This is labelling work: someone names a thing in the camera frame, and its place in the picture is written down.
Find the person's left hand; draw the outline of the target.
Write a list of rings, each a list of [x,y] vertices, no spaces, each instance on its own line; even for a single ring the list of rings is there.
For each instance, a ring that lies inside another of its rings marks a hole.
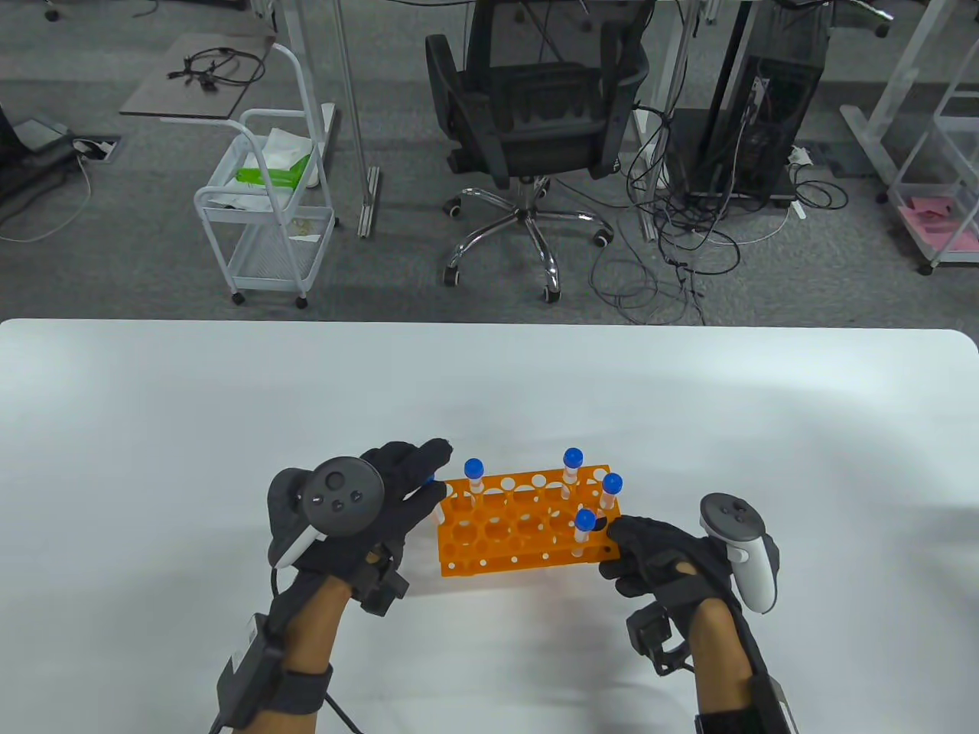
[[[370,523],[355,534],[328,534],[312,542],[293,566],[298,572],[338,578],[353,588],[359,586],[356,577],[368,563],[398,566],[407,534],[447,495],[445,482],[436,474],[450,462],[452,451],[444,438],[420,445],[391,441],[357,458],[353,478],[340,469],[343,486],[333,487],[333,480],[323,479],[322,506],[329,517],[360,514],[364,504],[372,503],[364,496],[364,486],[381,485],[382,498]]]

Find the person's right hand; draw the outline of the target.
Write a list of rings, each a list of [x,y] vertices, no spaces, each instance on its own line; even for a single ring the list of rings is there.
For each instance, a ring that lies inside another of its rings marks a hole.
[[[732,591],[732,567],[719,539],[696,536],[663,521],[621,516],[610,521],[607,537],[620,556],[598,569],[626,598],[652,594],[675,621],[701,602],[717,599],[741,611]]]

